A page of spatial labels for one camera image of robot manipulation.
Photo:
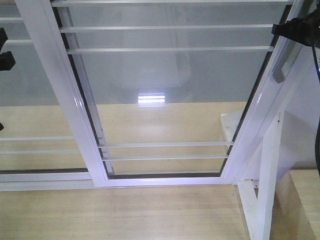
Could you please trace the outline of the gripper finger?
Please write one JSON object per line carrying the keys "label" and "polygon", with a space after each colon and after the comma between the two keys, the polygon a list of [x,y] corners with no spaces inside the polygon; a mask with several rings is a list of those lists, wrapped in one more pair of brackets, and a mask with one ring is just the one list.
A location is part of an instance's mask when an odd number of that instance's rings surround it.
{"label": "gripper finger", "polygon": [[6,31],[3,27],[0,28],[0,51],[2,50],[2,47],[8,40],[8,36],[6,34]]}

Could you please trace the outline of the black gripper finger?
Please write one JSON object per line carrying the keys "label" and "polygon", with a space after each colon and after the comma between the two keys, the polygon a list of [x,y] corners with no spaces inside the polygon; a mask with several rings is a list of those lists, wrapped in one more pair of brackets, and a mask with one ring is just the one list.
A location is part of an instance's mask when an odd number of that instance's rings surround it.
{"label": "black gripper finger", "polygon": [[15,64],[16,61],[11,51],[0,54],[0,71],[10,71]]}
{"label": "black gripper finger", "polygon": [[282,36],[308,47],[320,47],[320,10],[304,18],[293,18],[284,24],[274,24],[272,34]]}

